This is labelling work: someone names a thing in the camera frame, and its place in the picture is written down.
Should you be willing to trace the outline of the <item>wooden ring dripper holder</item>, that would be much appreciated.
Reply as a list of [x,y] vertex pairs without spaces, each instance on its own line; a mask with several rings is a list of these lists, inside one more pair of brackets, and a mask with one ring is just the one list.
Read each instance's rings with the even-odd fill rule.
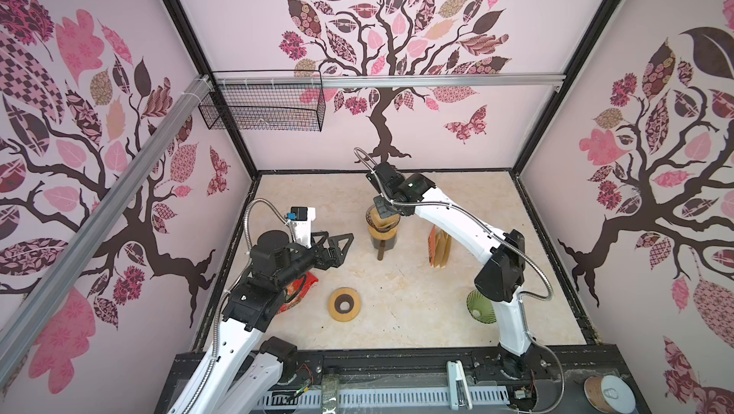
[[369,234],[376,240],[390,240],[397,235],[398,223],[390,224],[383,227],[368,226]]

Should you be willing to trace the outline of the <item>orange coffee filter pack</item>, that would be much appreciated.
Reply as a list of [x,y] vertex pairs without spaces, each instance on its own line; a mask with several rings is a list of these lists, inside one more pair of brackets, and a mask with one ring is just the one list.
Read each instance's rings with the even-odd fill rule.
[[437,226],[434,226],[428,236],[429,265],[433,268],[445,268],[447,266],[452,237]]

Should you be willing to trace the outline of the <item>green ribbed glass dripper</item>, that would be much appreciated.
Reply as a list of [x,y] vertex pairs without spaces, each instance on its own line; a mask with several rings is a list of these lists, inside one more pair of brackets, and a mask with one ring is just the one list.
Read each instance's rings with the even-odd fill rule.
[[492,302],[477,290],[471,291],[466,297],[466,309],[477,322],[482,324],[495,324],[497,322]]

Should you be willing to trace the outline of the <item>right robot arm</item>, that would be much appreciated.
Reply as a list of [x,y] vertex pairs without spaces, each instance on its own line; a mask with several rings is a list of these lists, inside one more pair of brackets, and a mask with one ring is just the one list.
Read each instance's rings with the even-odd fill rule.
[[482,265],[475,289],[492,304],[499,329],[498,366],[504,376],[519,380],[529,372],[531,337],[519,288],[525,276],[525,238],[482,221],[450,199],[420,173],[408,177],[388,163],[367,163],[367,178],[378,197],[379,211],[417,215],[464,246]]

